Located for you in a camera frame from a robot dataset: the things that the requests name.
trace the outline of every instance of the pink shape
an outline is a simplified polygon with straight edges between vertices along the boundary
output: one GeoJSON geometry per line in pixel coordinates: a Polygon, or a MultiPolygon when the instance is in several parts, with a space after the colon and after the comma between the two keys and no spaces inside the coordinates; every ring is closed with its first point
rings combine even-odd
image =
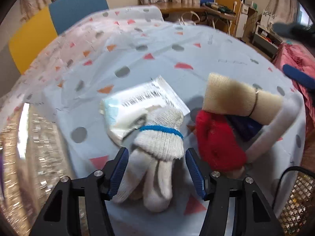
{"type": "Polygon", "coordinates": [[[184,215],[199,213],[207,210],[194,196],[190,195],[184,211],[184,215]]]}
{"type": "Polygon", "coordinates": [[[93,64],[93,61],[92,60],[88,60],[87,62],[85,62],[83,65],[84,66],[90,66],[93,64]]]}
{"type": "Polygon", "coordinates": [[[185,63],[182,63],[182,62],[178,62],[176,65],[175,65],[175,68],[182,68],[182,69],[194,69],[191,65],[188,65],[188,64],[185,64],[185,63]]]}
{"type": "Polygon", "coordinates": [[[154,57],[152,56],[151,53],[149,53],[149,54],[146,54],[146,55],[143,57],[143,59],[154,59],[154,57]]]}
{"type": "Polygon", "coordinates": [[[108,155],[89,159],[97,170],[101,170],[108,161],[108,155]]]}
{"type": "Polygon", "coordinates": [[[128,23],[128,25],[130,25],[130,24],[133,24],[133,23],[136,23],[136,22],[133,19],[130,19],[130,20],[127,21],[127,23],[128,23]]]}

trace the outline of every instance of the blue chair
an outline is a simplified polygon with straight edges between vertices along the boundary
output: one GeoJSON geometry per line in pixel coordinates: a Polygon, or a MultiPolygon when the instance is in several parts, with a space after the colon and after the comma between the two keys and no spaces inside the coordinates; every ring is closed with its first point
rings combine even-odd
{"type": "Polygon", "coordinates": [[[106,0],[56,0],[49,5],[51,20],[58,35],[87,15],[107,9],[106,0]]]}

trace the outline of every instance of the metal bolt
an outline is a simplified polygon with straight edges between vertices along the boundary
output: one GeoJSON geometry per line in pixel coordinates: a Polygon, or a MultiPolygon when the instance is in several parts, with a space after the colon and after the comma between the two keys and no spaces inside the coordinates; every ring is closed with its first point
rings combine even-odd
{"type": "Polygon", "coordinates": [[[254,182],[254,179],[252,179],[251,177],[247,177],[246,182],[248,182],[249,184],[252,184],[254,182]]]}
{"type": "Polygon", "coordinates": [[[63,176],[63,177],[60,179],[60,181],[63,182],[63,183],[67,182],[68,180],[69,180],[69,178],[68,178],[67,176],[63,176]]]}
{"type": "Polygon", "coordinates": [[[221,174],[220,174],[220,172],[219,171],[213,171],[212,173],[211,173],[211,176],[214,176],[214,177],[219,177],[221,174]]]}
{"type": "Polygon", "coordinates": [[[103,175],[103,171],[101,170],[97,170],[94,172],[94,176],[101,176],[101,175],[103,175]]]}

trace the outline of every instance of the red glove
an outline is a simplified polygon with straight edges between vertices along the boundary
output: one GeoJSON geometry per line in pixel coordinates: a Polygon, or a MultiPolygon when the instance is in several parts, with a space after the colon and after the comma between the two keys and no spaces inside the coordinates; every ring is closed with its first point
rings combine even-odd
{"type": "Polygon", "coordinates": [[[211,169],[228,172],[246,163],[246,154],[223,115],[201,110],[196,117],[196,131],[200,156],[211,169]]]}

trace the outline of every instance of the blue stripe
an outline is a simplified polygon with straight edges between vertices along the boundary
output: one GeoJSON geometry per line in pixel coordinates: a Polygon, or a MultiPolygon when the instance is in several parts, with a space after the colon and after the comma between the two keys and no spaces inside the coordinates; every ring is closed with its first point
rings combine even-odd
{"type": "Polygon", "coordinates": [[[177,136],[179,136],[181,139],[183,139],[183,135],[177,131],[176,129],[172,129],[172,128],[167,128],[161,125],[148,125],[148,126],[143,126],[141,128],[139,128],[140,131],[144,131],[144,130],[154,130],[154,131],[161,131],[161,132],[165,132],[165,133],[171,133],[171,134],[175,134],[177,136]]]}

